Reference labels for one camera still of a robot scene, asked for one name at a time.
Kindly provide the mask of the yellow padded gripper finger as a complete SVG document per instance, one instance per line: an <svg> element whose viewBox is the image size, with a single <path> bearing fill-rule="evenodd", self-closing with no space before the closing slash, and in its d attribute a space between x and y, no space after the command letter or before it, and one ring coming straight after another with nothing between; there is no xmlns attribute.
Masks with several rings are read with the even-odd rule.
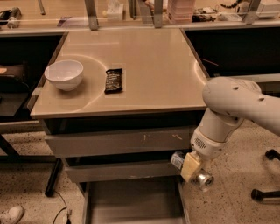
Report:
<svg viewBox="0 0 280 224"><path fill-rule="evenodd" d="M180 175L186 182L191 182L195 179L197 173L203 167L203 161L196 151L185 155L184 163Z"/></svg>

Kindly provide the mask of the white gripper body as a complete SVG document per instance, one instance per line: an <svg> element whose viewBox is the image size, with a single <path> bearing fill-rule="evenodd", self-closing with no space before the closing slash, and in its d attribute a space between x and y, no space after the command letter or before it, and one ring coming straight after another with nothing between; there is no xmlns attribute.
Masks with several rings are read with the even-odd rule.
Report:
<svg viewBox="0 0 280 224"><path fill-rule="evenodd" d="M191 137L192 149L203 159L213 160L217 158L225 143L216 142L205 136L198 128L195 129Z"/></svg>

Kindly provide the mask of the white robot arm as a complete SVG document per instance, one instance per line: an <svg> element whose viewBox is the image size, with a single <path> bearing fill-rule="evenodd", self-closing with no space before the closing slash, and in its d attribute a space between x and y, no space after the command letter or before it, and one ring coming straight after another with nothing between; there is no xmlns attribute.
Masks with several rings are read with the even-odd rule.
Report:
<svg viewBox="0 0 280 224"><path fill-rule="evenodd" d="M252 80L213 78L203 87L202 98L206 111L192 135L192 152L185 155L180 173L187 182L207 182L203 167L221 154L245 119L280 135L280 99L263 94Z"/></svg>

